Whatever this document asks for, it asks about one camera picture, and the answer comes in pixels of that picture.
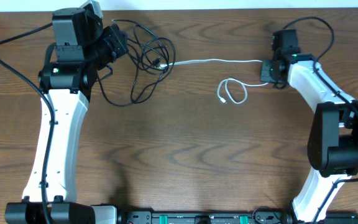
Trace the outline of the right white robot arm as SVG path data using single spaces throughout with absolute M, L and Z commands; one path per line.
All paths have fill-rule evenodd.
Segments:
M 312 54 L 303 54 L 294 29 L 272 36 L 273 58 L 263 60 L 260 80 L 294 88 L 313 110 L 307 144 L 311 169 L 282 223 L 349 223 L 349 215 L 327 215 L 339 189 L 357 182 L 358 100 L 344 93 Z

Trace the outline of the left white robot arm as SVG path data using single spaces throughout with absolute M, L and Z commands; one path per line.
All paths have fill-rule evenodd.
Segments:
M 42 121 L 35 161 L 22 200 L 6 206 L 8 223 L 117 223 L 112 205 L 76 201 L 76 158 L 81 126 L 98 71 L 128 51 L 116 24 L 103 26 L 96 1 L 53 13 L 55 42 L 38 76 Z

